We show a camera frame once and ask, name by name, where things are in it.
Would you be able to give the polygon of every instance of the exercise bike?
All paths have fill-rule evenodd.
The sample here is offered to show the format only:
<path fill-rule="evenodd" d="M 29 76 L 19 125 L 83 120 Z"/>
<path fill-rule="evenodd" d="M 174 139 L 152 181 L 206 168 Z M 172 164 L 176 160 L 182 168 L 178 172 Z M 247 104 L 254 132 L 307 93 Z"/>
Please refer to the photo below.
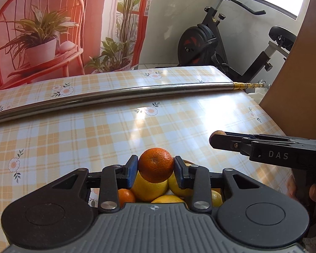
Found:
<path fill-rule="evenodd" d="M 269 60 L 275 51 L 279 51 L 285 57 L 284 59 L 288 57 L 287 51 L 292 49 L 296 35 L 285 28 L 274 26 L 270 29 L 269 36 L 277 44 L 269 41 L 268 47 L 260 53 L 243 75 L 231 68 L 218 29 L 219 23 L 226 17 L 219 13 L 218 18 L 215 18 L 222 1 L 216 0 L 213 7 L 206 7 L 206 16 L 202 23 L 188 28 L 182 34 L 178 45 L 178 66 L 213 65 L 235 82 L 251 82 L 263 68 L 266 71 L 272 69 Z M 253 15 L 266 14 L 265 10 L 253 11 L 238 0 L 228 1 L 239 5 Z"/>

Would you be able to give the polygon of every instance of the wooden panel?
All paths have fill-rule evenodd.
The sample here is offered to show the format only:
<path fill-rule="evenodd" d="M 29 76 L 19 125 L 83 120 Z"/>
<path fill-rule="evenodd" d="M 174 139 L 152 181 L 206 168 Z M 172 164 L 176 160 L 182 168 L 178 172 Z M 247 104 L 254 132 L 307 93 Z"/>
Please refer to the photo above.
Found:
<path fill-rule="evenodd" d="M 316 138 L 316 0 L 260 106 L 288 136 Z"/>

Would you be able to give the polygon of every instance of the plaid tablecloth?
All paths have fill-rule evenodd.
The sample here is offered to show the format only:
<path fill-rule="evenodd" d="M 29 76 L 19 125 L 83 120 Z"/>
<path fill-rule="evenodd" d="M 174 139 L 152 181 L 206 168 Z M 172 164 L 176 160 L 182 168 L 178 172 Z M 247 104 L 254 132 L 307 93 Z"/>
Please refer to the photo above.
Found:
<path fill-rule="evenodd" d="M 230 82 L 214 67 L 102 73 L 0 91 L 0 111 L 67 95 L 144 85 Z M 233 167 L 281 192 L 290 170 L 212 149 L 216 130 L 283 135 L 243 91 L 143 98 L 58 111 L 0 124 L 0 217 L 4 208 L 68 172 L 101 171 L 162 147 L 212 172 Z M 91 199 L 97 199 L 92 193 Z M 8 245 L 0 225 L 0 251 Z"/>

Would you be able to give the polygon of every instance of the printed backdrop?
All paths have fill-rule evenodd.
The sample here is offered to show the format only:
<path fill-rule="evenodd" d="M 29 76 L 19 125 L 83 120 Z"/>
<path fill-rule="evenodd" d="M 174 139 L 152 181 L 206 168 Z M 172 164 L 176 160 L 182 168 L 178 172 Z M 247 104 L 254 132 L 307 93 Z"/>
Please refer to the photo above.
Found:
<path fill-rule="evenodd" d="M 131 69 L 139 61 L 150 3 L 0 0 L 0 90 L 60 77 Z M 51 15 L 54 12 L 67 19 L 59 23 L 61 34 L 53 37 L 46 29 L 59 21 Z M 33 31 L 38 21 L 44 24 L 44 34 Z M 48 50 L 56 53 L 50 60 L 44 59 Z M 38 56 L 44 61 L 37 61 Z"/>

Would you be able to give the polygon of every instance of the bike saddle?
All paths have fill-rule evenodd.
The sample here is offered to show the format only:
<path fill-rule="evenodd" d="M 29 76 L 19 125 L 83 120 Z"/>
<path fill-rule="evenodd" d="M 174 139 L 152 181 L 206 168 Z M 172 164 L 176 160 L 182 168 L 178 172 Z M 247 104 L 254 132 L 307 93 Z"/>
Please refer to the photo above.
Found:
<path fill-rule="evenodd" d="M 269 37 L 277 42 L 280 47 L 283 47 L 288 51 L 291 51 L 296 40 L 295 34 L 279 26 L 274 26 L 270 29 Z"/>

